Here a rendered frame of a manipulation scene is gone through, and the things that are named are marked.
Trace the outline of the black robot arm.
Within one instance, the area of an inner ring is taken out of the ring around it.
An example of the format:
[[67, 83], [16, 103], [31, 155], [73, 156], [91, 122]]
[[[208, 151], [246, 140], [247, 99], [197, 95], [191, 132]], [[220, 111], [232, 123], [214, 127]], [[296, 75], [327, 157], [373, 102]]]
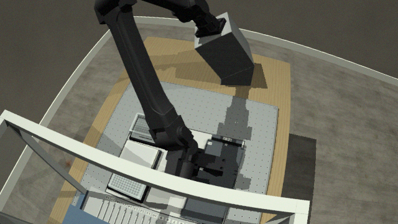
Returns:
[[[217, 19], [210, 13], [205, 0], [142, 1], [171, 10], [183, 23], [193, 20], [198, 27], [197, 38], [220, 34], [226, 24], [224, 17]], [[164, 173], [191, 180], [203, 168], [215, 177], [222, 176], [227, 158], [203, 153], [167, 98], [137, 29], [132, 13], [135, 3], [137, 0], [96, 0], [94, 10], [99, 24], [107, 24], [113, 35], [150, 135], [159, 148], [167, 151]]]

